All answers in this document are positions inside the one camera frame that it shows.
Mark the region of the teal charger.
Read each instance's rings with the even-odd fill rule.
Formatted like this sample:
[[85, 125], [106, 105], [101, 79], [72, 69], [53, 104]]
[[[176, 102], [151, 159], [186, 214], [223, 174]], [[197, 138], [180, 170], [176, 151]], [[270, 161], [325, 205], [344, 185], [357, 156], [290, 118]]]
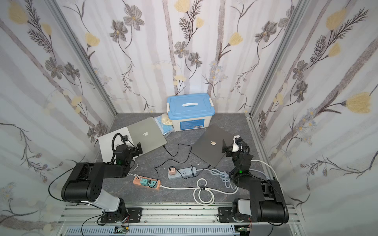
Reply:
[[140, 180], [140, 184], [141, 184], [142, 186], [148, 186], [148, 185], [149, 185], [149, 180], [148, 180], [148, 179], [144, 179], [144, 178], [142, 178], [142, 179]]
[[153, 181], [153, 180], [148, 180], [147, 184], [148, 184], [148, 187], [150, 188], [156, 188], [158, 186], [157, 181]]

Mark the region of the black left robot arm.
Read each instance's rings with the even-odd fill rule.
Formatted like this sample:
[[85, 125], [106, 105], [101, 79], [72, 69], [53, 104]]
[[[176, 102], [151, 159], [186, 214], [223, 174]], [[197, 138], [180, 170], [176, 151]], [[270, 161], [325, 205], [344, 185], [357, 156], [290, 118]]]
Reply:
[[77, 163], [62, 188], [61, 198], [67, 202], [87, 203], [101, 209], [104, 224], [125, 221], [130, 215], [125, 201], [105, 191], [102, 184], [104, 179], [127, 177], [131, 161], [142, 153], [140, 143], [136, 147], [122, 144], [115, 149], [115, 164]]

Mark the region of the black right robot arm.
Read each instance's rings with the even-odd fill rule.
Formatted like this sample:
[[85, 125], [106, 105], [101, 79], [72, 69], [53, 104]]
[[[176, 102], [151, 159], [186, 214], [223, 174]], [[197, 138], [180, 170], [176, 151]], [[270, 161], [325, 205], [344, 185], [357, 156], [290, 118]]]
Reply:
[[289, 213], [281, 186], [276, 179], [264, 180], [250, 173], [253, 155], [242, 138], [235, 138], [234, 145], [222, 142], [222, 150], [231, 157], [234, 168], [229, 172], [229, 179], [238, 188], [249, 192], [249, 199], [235, 199], [232, 206], [232, 218], [243, 222], [267, 222], [272, 225], [286, 224]]

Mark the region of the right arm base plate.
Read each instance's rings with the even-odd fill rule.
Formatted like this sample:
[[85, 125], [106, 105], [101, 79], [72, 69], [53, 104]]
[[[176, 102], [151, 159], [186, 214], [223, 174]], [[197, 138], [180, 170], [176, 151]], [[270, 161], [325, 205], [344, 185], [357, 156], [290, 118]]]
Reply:
[[219, 223], [249, 223], [249, 216], [240, 214], [232, 207], [219, 207], [217, 221]]

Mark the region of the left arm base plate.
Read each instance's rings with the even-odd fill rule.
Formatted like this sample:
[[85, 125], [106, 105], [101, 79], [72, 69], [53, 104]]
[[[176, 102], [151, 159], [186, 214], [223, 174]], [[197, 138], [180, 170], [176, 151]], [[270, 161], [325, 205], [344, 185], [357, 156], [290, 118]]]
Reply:
[[121, 209], [121, 211], [105, 212], [100, 218], [99, 223], [111, 224], [111, 223], [139, 223], [142, 216], [143, 208], [141, 207], [129, 207]]

